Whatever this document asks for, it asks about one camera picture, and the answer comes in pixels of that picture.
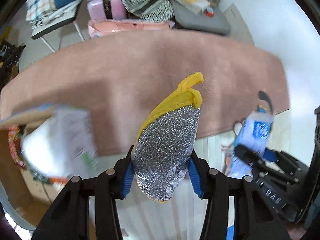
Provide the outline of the blue cartoon tissue pack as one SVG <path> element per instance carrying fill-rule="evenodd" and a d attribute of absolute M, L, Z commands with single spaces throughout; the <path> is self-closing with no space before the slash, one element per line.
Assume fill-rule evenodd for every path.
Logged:
<path fill-rule="evenodd" d="M 252 175 L 252 168 L 236 155 L 235 148 L 242 145 L 259 157 L 262 157 L 267 146 L 273 120 L 274 117 L 271 113 L 260 108 L 252 111 L 243 121 L 237 121 L 234 124 L 235 140 L 230 154 L 230 177 L 241 179 L 243 176 Z"/>

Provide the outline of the silver yellow scouring pad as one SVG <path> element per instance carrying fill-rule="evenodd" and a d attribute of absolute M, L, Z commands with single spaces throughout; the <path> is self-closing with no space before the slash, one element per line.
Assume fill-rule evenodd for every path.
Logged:
<path fill-rule="evenodd" d="M 193 87 L 203 81 L 201 72 L 183 79 L 139 128 L 131 161 L 139 189 L 151 200 L 167 202 L 185 177 L 203 102 Z"/>

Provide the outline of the blue long snack packet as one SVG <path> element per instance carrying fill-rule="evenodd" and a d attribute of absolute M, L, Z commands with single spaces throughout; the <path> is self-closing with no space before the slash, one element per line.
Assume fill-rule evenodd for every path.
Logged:
<path fill-rule="evenodd" d="M 269 97 L 269 95 L 262 90 L 260 90 L 258 92 L 257 112 L 258 113 L 267 113 L 271 116 L 274 115 L 272 100 Z"/>

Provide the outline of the white soft pillow pack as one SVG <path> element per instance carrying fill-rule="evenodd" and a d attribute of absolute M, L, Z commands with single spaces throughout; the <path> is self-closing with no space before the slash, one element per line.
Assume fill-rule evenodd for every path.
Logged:
<path fill-rule="evenodd" d="M 97 176 L 97 147 L 89 111 L 58 107 L 22 139 L 27 163 L 47 178 Z"/>

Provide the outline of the red patterned snack packet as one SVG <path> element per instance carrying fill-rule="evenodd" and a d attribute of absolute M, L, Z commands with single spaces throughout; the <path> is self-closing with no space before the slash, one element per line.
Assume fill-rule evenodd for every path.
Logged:
<path fill-rule="evenodd" d="M 14 125 L 8 128 L 8 145 L 10 155 L 16 165 L 18 165 L 23 170 L 26 170 L 27 167 L 23 160 L 21 152 L 21 138 L 22 132 L 20 126 Z"/>

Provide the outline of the pink striped cat mat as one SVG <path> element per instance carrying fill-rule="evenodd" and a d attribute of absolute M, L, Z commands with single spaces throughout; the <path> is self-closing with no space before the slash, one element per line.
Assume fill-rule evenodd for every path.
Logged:
<path fill-rule="evenodd" d="M 280 60 L 268 52 L 197 31 L 125 31 L 93 38 L 50 54 L 18 74 L 1 90 L 1 120 L 42 105 L 89 111 L 97 147 L 97 176 L 73 176 L 51 205 L 33 201 L 9 159 L 1 133 L 1 181 L 14 207 L 35 224 L 33 239 L 88 239 L 89 199 L 95 198 L 96 239 L 122 239 L 134 226 L 138 239 L 153 239 L 179 222 L 202 224 L 199 239 L 225 239 L 230 187 L 235 188 L 238 226 L 244 239 L 288 239 L 289 235 L 251 178 L 232 179 L 210 168 L 195 147 L 191 157 L 201 176 L 203 196 L 193 191 L 188 171 L 173 197 L 160 203 L 139 189 L 136 175 L 121 197 L 140 126 L 178 84 L 195 72 L 204 81 L 193 88 L 203 98 L 196 138 L 231 129 L 257 107 L 264 91 L 275 113 L 289 108 Z"/>

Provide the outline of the open cardboard box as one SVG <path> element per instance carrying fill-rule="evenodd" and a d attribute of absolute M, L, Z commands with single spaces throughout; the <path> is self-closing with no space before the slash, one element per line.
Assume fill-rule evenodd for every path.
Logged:
<path fill-rule="evenodd" d="M 43 203 L 52 202 L 55 197 L 60 193 L 63 186 L 66 185 L 70 178 L 47 178 L 32 168 L 25 160 L 23 153 L 22 157 L 26 164 L 27 169 L 23 170 L 16 165 L 10 155 L 8 145 L 8 128 L 14 125 L 20 126 L 22 132 L 22 139 L 37 129 L 58 107 L 71 107 L 63 105 L 42 105 L 39 107 L 27 109 L 25 111 L 17 112 L 3 120 L 1 120 L 1 133 L 4 135 L 4 148 L 9 151 L 9 159 L 13 162 L 14 166 L 18 169 L 18 175 L 22 178 L 22 184 L 26 186 L 27 192 L 32 198 L 39 200 Z"/>

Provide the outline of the grey cushioned chair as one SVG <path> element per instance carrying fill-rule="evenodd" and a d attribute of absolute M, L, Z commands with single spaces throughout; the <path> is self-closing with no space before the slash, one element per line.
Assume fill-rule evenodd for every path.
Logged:
<path fill-rule="evenodd" d="M 231 31 L 231 25 L 227 18 L 217 7 L 220 0 L 216 0 L 213 6 L 212 17 L 206 15 L 206 11 L 194 13 L 181 3 L 170 0 L 176 22 L 184 29 L 206 31 L 220 35 L 227 35 Z"/>

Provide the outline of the white tissue box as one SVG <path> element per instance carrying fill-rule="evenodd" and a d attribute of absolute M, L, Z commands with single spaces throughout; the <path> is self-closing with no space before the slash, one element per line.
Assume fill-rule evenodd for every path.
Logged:
<path fill-rule="evenodd" d="M 210 1 L 208 0 L 196 0 L 187 4 L 187 8 L 195 15 L 204 13 L 208 7 L 210 7 Z"/>

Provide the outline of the white folding chair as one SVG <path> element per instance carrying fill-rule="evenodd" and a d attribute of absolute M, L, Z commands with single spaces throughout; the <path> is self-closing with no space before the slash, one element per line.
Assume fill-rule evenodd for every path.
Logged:
<path fill-rule="evenodd" d="M 55 31 L 61 27 L 64 27 L 68 24 L 73 24 L 76 31 L 78 32 L 82 41 L 85 41 L 85 38 L 80 30 L 78 22 L 76 20 L 78 15 L 78 10 L 80 8 L 83 0 L 76 0 L 72 3 L 65 5 L 57 11 L 52 12 L 51 14 L 44 16 L 40 20 L 33 22 L 31 28 L 31 38 L 33 40 L 38 40 L 39 38 L 42 42 L 53 52 L 56 50 L 51 46 L 51 44 L 44 38 L 45 35 Z"/>

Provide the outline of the pink suitcase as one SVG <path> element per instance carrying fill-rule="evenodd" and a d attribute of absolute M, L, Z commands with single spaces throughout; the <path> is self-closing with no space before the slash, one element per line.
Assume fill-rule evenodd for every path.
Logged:
<path fill-rule="evenodd" d="M 87 10 L 93 21 L 127 18 L 127 10 L 121 0 L 87 0 Z"/>

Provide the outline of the black white patterned bag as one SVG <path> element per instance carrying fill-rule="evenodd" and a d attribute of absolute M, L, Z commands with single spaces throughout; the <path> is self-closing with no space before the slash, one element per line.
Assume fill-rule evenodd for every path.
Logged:
<path fill-rule="evenodd" d="M 174 9 L 170 0 L 120 0 L 130 15 L 141 20 L 161 23 L 172 20 Z"/>

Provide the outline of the plaid folded quilt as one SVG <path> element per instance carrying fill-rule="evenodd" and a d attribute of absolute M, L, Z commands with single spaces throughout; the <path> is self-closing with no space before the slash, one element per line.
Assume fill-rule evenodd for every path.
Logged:
<path fill-rule="evenodd" d="M 57 10 L 55 0 L 27 0 L 26 6 L 25 20 L 30 22 L 40 20 Z"/>

